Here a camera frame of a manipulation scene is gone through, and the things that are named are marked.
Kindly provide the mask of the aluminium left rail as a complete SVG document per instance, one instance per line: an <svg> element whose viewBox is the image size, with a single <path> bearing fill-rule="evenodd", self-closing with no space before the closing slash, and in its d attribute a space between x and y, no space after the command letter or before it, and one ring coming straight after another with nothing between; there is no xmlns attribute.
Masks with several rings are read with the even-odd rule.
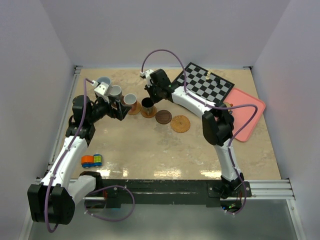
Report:
<svg viewBox="0 0 320 240"><path fill-rule="evenodd" d="M72 102L73 95L75 93L82 68L83 68L82 65L75 65L74 66L74 74L73 74L73 78L71 81L70 90L69 90L67 98L66 98L65 106L64 106L64 109L62 112L62 118L61 118L61 121L58 126L58 132L57 132L55 142L53 145L53 149L51 151L51 156L49 158L49 161L46 166L46 170L45 170L43 177L50 171L51 167L54 165L55 160L57 159L57 157L60 153L61 145L63 144L65 134L66 134L66 128L68 127L68 121L69 121L69 117L70 117L69 111L71 109L70 104Z"/></svg>

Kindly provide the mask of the black maroon cup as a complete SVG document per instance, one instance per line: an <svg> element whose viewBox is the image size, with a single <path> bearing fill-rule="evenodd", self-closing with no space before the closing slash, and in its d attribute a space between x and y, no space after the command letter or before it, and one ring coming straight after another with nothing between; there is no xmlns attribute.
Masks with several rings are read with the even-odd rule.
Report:
<svg viewBox="0 0 320 240"><path fill-rule="evenodd" d="M141 107L145 108L152 108L154 106L154 103L150 97L145 97L141 101Z"/></svg>

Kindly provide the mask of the grey white mug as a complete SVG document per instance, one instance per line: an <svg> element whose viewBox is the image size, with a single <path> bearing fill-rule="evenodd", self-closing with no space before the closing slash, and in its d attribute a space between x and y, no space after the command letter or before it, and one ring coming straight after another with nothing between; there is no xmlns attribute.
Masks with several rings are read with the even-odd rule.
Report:
<svg viewBox="0 0 320 240"><path fill-rule="evenodd" d="M109 95L113 98L121 100L123 97L122 88L119 85L113 85Z"/></svg>

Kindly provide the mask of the light wooden coaster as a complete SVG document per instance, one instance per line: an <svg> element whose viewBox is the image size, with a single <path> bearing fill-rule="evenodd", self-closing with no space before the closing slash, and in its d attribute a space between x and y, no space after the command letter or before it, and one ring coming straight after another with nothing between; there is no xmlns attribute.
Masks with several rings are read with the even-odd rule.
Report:
<svg viewBox="0 0 320 240"><path fill-rule="evenodd" d="M157 108L155 106L150 108L141 107L140 113L144 118L153 118L157 114Z"/></svg>

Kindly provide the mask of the small woven rattan coaster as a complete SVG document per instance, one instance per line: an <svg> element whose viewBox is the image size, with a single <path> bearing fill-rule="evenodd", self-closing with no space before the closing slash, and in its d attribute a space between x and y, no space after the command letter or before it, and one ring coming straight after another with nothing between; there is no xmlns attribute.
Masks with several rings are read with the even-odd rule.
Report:
<svg viewBox="0 0 320 240"><path fill-rule="evenodd" d="M131 107L131 109L128 112L129 115L136 115L142 109L142 105L138 100L134 104L131 104L130 107Z"/></svg>

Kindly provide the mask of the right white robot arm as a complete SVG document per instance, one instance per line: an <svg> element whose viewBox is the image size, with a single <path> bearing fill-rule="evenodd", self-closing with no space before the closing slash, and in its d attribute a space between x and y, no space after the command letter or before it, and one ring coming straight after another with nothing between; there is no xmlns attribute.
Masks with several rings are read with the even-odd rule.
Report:
<svg viewBox="0 0 320 240"><path fill-rule="evenodd" d="M202 120L202 132L205 140L214 146L221 167L221 198L235 196L241 190L243 174L236 161L233 148L233 117L228 110L208 107L196 100L196 95L183 86L172 83L163 69L149 69L140 72L146 80L144 89L153 103L168 100L180 105Z"/></svg>

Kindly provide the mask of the white floral mug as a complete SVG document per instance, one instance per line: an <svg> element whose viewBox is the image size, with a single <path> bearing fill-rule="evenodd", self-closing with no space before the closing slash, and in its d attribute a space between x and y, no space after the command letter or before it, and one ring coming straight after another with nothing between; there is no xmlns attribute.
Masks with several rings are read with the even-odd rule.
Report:
<svg viewBox="0 0 320 240"><path fill-rule="evenodd" d="M126 106L131 107L128 113L132 115L137 109L137 96L133 93L128 93L124 96L123 102Z"/></svg>

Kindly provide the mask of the white chess piece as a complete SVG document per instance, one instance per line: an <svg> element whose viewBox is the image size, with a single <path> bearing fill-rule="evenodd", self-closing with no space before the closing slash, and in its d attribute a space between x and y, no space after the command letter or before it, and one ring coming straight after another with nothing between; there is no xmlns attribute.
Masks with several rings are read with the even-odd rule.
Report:
<svg viewBox="0 0 320 240"><path fill-rule="evenodd" d="M206 74L206 76L205 76L205 79L206 79L206 80L209 80L210 78L211 78L211 72L208 71L207 74Z"/></svg>

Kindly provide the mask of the light blue cup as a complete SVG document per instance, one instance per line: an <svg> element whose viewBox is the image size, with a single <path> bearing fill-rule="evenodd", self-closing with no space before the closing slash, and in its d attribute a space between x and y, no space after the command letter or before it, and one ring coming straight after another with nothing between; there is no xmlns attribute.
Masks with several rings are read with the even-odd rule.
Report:
<svg viewBox="0 0 320 240"><path fill-rule="evenodd" d="M101 76L97 80L99 85L103 86L110 86L111 85L111 79L107 76Z"/></svg>

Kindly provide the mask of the aluminium front rail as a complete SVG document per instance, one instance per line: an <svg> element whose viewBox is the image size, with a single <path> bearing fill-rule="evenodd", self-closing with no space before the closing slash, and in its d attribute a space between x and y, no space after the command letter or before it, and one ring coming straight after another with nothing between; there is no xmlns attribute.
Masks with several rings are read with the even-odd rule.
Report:
<svg viewBox="0 0 320 240"><path fill-rule="evenodd" d="M93 193L99 181L104 180L99 175L93 175L92 172L86 172L78 179L71 181L67 186L62 186L60 183L55 183L51 186L51 194L57 200L70 201L77 204L82 198L89 193ZM287 180L279 181L248 181L251 187L251 197L245 199L262 199L262 200L282 200L292 199L294 197L291 184Z"/></svg>

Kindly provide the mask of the black white chessboard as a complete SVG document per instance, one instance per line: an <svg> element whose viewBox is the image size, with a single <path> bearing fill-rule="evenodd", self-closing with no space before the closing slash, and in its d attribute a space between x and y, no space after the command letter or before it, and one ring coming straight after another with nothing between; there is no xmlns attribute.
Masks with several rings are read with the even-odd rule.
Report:
<svg viewBox="0 0 320 240"><path fill-rule="evenodd" d="M190 62L172 82L172 86L177 88L172 95L172 99L176 101L179 97L183 97L184 86L187 91L204 102L213 105L223 102L235 86L234 83L222 78L211 72L210 79L206 80L208 70Z"/></svg>

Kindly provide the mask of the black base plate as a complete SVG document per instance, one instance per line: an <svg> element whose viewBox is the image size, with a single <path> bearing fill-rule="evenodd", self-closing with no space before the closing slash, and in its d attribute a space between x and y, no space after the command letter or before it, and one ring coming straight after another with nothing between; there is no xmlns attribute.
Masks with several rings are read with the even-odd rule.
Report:
<svg viewBox="0 0 320 240"><path fill-rule="evenodd" d="M93 200L105 201L106 208L136 205L203 205L208 208L239 209L252 196L248 181L228 185L222 180L102 179Z"/></svg>

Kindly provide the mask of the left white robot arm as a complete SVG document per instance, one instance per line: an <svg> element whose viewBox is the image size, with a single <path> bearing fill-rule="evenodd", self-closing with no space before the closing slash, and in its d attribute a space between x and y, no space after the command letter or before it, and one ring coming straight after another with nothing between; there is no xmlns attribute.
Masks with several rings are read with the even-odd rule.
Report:
<svg viewBox="0 0 320 240"><path fill-rule="evenodd" d="M105 185L100 173L85 171L75 183L70 182L71 175L93 139L95 123L105 116L122 121L130 109L114 97L109 100L97 97L91 101L88 96L79 95L73 99L72 116L57 159L40 183L31 184L27 190L34 222L67 225L84 197L103 192Z"/></svg>

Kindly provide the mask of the pink plastic tray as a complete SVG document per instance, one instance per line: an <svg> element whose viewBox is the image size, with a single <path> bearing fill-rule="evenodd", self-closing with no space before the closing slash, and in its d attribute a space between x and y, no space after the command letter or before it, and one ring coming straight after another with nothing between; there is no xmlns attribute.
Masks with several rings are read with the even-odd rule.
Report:
<svg viewBox="0 0 320 240"><path fill-rule="evenodd" d="M230 91L230 93L225 99L225 102L228 104L232 104L233 106L247 105L247 104L252 104L257 106L257 113L254 116L253 120L251 120L250 123L235 137L240 142L248 141L266 108L266 104L262 100L238 88L233 88ZM255 111L255 108L251 106L232 109L232 116L234 117L233 134L235 134L250 119L254 111Z"/></svg>

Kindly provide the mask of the large woven rattan coaster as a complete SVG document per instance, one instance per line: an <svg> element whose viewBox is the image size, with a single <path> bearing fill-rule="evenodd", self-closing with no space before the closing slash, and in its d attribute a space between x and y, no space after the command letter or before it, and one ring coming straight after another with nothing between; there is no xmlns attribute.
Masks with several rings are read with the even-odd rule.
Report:
<svg viewBox="0 0 320 240"><path fill-rule="evenodd" d="M190 129L191 123L186 116L177 115L172 118L170 126L177 133L185 133Z"/></svg>

